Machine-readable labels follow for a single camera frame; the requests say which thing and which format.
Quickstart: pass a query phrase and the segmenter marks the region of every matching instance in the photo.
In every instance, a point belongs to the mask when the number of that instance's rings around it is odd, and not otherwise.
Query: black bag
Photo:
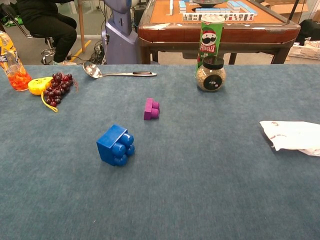
[[[303,20],[300,23],[301,29],[295,42],[301,46],[305,45],[305,39],[311,38],[311,41],[320,40],[320,22],[311,19]]]

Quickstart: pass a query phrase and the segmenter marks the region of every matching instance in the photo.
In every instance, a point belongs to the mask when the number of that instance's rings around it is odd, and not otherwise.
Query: white basket
[[[314,47],[310,44],[306,44],[305,46],[293,45],[288,56],[320,60],[320,47]]]

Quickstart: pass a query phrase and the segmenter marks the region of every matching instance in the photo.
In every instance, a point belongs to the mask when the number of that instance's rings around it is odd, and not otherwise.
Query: orange liquid
[[[21,73],[19,71],[15,72],[14,75],[8,76],[9,82],[14,90],[25,91],[28,89],[28,83],[32,80],[30,75],[26,73]]]

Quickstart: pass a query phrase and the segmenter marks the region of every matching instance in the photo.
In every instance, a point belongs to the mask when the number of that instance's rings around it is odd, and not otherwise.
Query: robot
[[[101,33],[106,64],[141,64],[138,34],[132,31],[130,13],[138,0],[104,0],[104,3],[112,11]]]

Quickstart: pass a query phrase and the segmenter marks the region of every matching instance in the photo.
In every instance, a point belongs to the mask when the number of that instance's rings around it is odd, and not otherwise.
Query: orange juice bottle
[[[21,63],[11,38],[3,31],[0,31],[0,66],[14,90],[28,89],[28,83],[32,79]]]

